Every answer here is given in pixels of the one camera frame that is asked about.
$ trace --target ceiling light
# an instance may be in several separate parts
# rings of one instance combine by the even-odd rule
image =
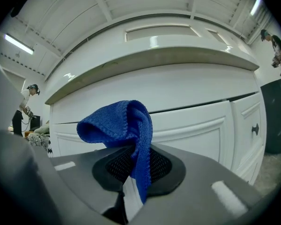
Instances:
[[[25,44],[21,43],[19,40],[11,37],[9,34],[5,34],[4,38],[5,38],[5,40],[12,43],[13,45],[23,49],[25,52],[27,52],[31,55],[33,54],[34,51],[31,48],[27,47]]]
[[[260,3],[261,3],[261,0],[256,0],[256,1],[255,1],[255,4],[254,4],[254,6],[253,6],[253,8],[252,8],[252,10],[251,10],[251,12],[250,12],[251,15],[254,15],[254,13],[255,13],[256,10],[258,9]]]

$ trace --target blue knit towel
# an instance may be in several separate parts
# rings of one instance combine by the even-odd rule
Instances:
[[[77,124],[79,137],[87,143],[104,143],[106,147],[135,144],[131,158],[134,168],[131,177],[144,203],[151,185],[150,145],[152,121],[146,107],[139,101],[120,101],[101,107]]]

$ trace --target black cable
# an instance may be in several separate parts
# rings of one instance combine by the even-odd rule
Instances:
[[[27,130],[28,125],[29,125],[29,122],[30,122],[30,119],[29,119],[28,123],[24,123],[24,124],[27,124],[27,127],[26,127],[26,129],[25,129],[24,131],[22,131],[22,132],[25,132],[25,131]]]
[[[28,123],[25,123],[25,122],[23,122],[22,120],[21,120],[21,122],[22,122],[23,124],[27,125],[27,124],[30,122],[30,120],[28,121]]]

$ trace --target floor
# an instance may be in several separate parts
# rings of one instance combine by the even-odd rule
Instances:
[[[281,183],[281,154],[265,154],[254,187],[262,196]]]

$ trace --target headset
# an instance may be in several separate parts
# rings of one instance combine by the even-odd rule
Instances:
[[[33,85],[29,85],[29,87],[27,88],[27,89],[32,89],[32,88],[34,88],[34,89],[36,89],[37,90],[37,92],[36,92],[36,94],[40,94],[41,93],[41,90],[38,88],[38,86],[36,85],[36,84],[33,84]]]

